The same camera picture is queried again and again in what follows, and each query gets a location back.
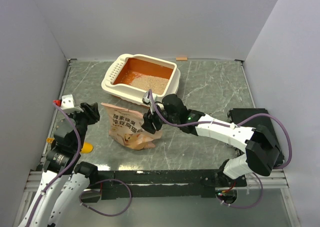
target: white litter box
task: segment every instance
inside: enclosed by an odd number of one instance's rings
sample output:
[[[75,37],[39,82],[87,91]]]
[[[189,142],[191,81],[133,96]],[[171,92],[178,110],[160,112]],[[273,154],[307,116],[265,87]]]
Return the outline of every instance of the white litter box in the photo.
[[[122,54],[105,73],[101,87],[107,93],[123,100],[145,105],[142,98],[147,90],[130,86],[135,78],[154,76],[168,79],[163,94],[157,94],[157,101],[169,94],[176,94],[179,87],[180,70],[175,63],[143,54]]]

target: cable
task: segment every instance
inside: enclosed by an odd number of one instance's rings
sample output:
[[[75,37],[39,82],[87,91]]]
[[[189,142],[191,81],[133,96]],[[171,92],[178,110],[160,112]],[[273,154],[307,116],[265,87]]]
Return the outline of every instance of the cable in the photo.
[[[81,139],[80,139],[79,132],[78,132],[77,128],[75,127],[74,123],[71,121],[71,119],[68,117],[68,115],[67,115],[59,106],[57,106],[55,103],[53,103],[53,106],[54,106],[58,111],[60,111],[60,112],[63,114],[63,116],[65,117],[65,119],[69,122],[69,124],[70,124],[71,127],[73,128],[73,131],[74,131],[75,136],[76,136],[76,140],[77,140],[77,142],[78,142],[78,148],[77,148],[77,150],[76,150],[75,156],[73,157],[73,159],[71,160],[71,162],[65,167],[65,169],[62,170],[60,173],[58,173],[58,174],[56,175],[56,177],[54,177],[54,178],[44,187],[44,189],[41,191],[41,192],[44,192],[44,193],[46,193],[47,190],[50,188],[50,186],[51,186],[60,176],[62,176],[62,175],[76,162],[76,160],[77,160],[77,158],[78,158],[78,156],[79,156],[79,154],[80,154],[80,151],[81,151]],[[36,210],[37,210],[37,207],[38,207],[38,205],[39,205],[39,203],[40,203],[40,200],[41,200],[42,196],[43,196],[43,195],[40,194],[40,195],[38,196],[38,198],[36,199],[36,201],[35,201],[35,203],[34,203],[34,206],[33,206],[32,210],[31,210],[31,212],[30,212],[30,216],[29,216],[29,218],[28,218],[28,221],[26,222],[26,226],[25,226],[25,227],[29,227],[29,226],[30,226],[31,221],[32,221],[32,219],[33,219],[33,217],[34,217],[34,215],[35,215],[35,212],[36,212]]]
[[[285,126],[280,122],[279,119],[277,119],[276,117],[274,117],[274,116],[272,116],[271,114],[268,114],[268,113],[257,113],[257,114],[252,115],[251,117],[243,120],[242,122],[238,123],[238,126],[242,126],[245,123],[247,123],[250,120],[252,120],[254,118],[257,118],[257,117],[269,117],[270,119],[274,120],[281,127],[281,129],[283,130],[285,138],[286,138],[286,141],[288,143],[289,156],[288,156],[287,161],[284,164],[282,164],[280,166],[276,166],[273,169],[279,170],[279,169],[283,169],[284,167],[287,167],[290,164],[291,159],[292,159],[292,145],[291,145],[291,140],[290,140],[290,137],[289,137],[289,133],[286,130]]]
[[[185,126],[195,126],[195,125],[198,125],[198,124],[216,124],[216,125],[219,125],[219,126],[224,126],[224,127],[230,127],[230,125],[228,124],[224,124],[224,123],[220,123],[220,122],[215,122],[215,121],[197,121],[197,122],[191,122],[191,123],[184,123],[184,124],[175,124],[175,123],[170,123],[169,121],[167,121],[163,116],[162,114],[159,112],[158,108],[156,107],[156,103],[155,103],[155,100],[154,100],[154,97],[152,95],[152,90],[149,89],[149,95],[150,95],[150,100],[151,100],[151,103],[152,105],[154,106],[154,110],[155,112],[157,113],[157,115],[160,117],[160,119],[166,123],[167,125],[169,126],[173,126],[173,127],[185,127]],[[278,169],[283,169],[284,167],[287,167],[290,162],[291,162],[291,159],[292,159],[292,145],[291,145],[291,140],[290,140],[290,137],[289,137],[289,134],[288,134],[288,131],[286,130],[285,126],[280,122],[279,119],[277,119],[276,117],[273,117],[271,114],[268,114],[268,113],[257,113],[257,114],[254,114],[252,115],[251,117],[243,120],[242,122],[238,123],[237,125],[238,126],[242,126],[244,125],[245,123],[247,123],[248,121],[254,119],[254,118],[257,118],[257,117],[269,117],[270,119],[274,120],[280,127],[281,129],[283,130],[284,132],[284,135],[285,135],[285,138],[286,138],[286,141],[288,143],[288,149],[289,149],[289,156],[288,156],[288,159],[287,161],[280,165],[280,166],[276,166],[274,167],[275,170],[278,170]]]
[[[183,123],[183,124],[170,123],[170,122],[167,121],[167,120],[162,116],[162,114],[159,112],[159,110],[158,110],[158,108],[157,108],[157,106],[156,106],[154,97],[153,97],[153,95],[152,95],[152,90],[151,90],[151,89],[149,89],[148,94],[150,95],[150,100],[151,100],[152,105],[154,106],[155,112],[156,112],[157,115],[160,117],[160,119],[161,119],[164,123],[166,123],[167,125],[169,125],[169,126],[173,126],[173,127],[186,127],[186,126],[195,126],[195,125],[198,125],[198,124],[216,124],[216,125],[219,125],[219,126],[230,127],[229,124],[219,123],[219,122],[215,122],[215,121],[197,121],[197,122]]]
[[[222,193],[228,193],[230,190],[232,190],[234,187],[236,186],[236,182],[233,182],[233,185],[227,189],[227,190],[223,190]]]
[[[258,179],[258,181],[260,183],[260,186],[261,186],[261,192],[260,192],[259,199],[255,203],[253,203],[251,205],[248,205],[248,206],[238,206],[238,205],[234,205],[234,204],[231,205],[231,204],[223,202],[223,200],[220,199],[217,196],[217,199],[220,201],[220,203],[222,203],[225,206],[228,206],[228,207],[231,207],[231,208],[235,208],[235,209],[250,209],[250,208],[253,208],[253,207],[257,206],[261,202],[262,197],[264,195],[264,186],[263,186],[263,184],[261,182],[261,179],[258,177],[258,175],[256,175],[256,173],[252,173],[252,174],[254,174],[254,176]]]
[[[98,181],[98,182],[96,182],[96,183],[94,183],[94,184],[89,185],[89,187],[90,187],[90,186],[93,186],[93,185],[96,185],[96,184],[100,184],[100,183],[106,182],[106,181],[116,181],[116,182],[119,182],[119,183],[123,184],[123,185],[127,188],[128,192],[129,192],[129,202],[128,202],[128,204],[126,205],[126,207],[125,207],[122,211],[120,211],[119,213],[115,213],[115,214],[102,213],[102,212],[96,210],[95,208],[92,208],[92,207],[86,205],[85,203],[83,203],[83,202],[81,201],[81,196],[82,196],[84,193],[87,193],[87,192],[97,192],[96,190],[87,190],[87,191],[82,192],[82,193],[80,194],[80,196],[79,196],[79,201],[80,201],[81,205],[83,205],[84,207],[88,208],[89,210],[92,210],[92,211],[96,212],[96,213],[99,214],[99,215],[107,216],[107,217],[119,216],[119,215],[121,215],[123,212],[125,212],[125,211],[129,208],[129,206],[131,205],[131,202],[132,202],[131,190],[130,190],[129,186],[128,186],[126,183],[124,183],[123,181],[121,181],[121,180],[119,180],[119,179],[114,179],[114,178],[108,178],[108,179],[104,179],[104,180]]]

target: marble floor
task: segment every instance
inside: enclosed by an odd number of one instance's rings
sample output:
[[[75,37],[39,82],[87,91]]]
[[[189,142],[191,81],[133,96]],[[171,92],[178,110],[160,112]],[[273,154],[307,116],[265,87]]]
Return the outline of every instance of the marble floor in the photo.
[[[226,159],[236,157],[233,147],[212,138],[185,134],[164,125],[155,148],[132,150],[112,140],[106,110],[100,103],[145,113],[145,107],[114,97],[101,88],[101,82],[112,62],[73,60],[64,95],[73,94],[78,103],[99,103],[100,121],[88,127],[86,142],[93,144],[80,161],[90,162],[99,170],[199,170],[218,169]],[[181,71],[177,95],[189,109],[199,110],[226,121],[231,108],[252,108],[253,103],[241,63],[229,60],[178,61]],[[56,122],[62,116],[58,114]]]

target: cat litter box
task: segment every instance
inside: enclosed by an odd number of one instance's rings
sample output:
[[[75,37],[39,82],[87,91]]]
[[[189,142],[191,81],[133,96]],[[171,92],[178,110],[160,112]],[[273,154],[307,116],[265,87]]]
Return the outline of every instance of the cat litter box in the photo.
[[[138,85],[139,88],[132,86],[138,82],[138,78],[139,81],[144,80]],[[142,87],[144,83],[146,86],[155,86],[158,91],[156,99],[161,102],[163,97],[177,93],[179,79],[180,70],[175,63],[143,54],[122,54],[105,73],[101,87],[105,92],[123,100],[145,105],[142,98],[148,89]]]

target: red object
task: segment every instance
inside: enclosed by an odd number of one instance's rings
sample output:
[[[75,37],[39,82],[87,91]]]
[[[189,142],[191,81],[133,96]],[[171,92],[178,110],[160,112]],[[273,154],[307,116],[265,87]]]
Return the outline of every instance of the red object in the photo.
[[[53,103],[55,103],[57,106],[61,106],[61,100],[54,100]]]

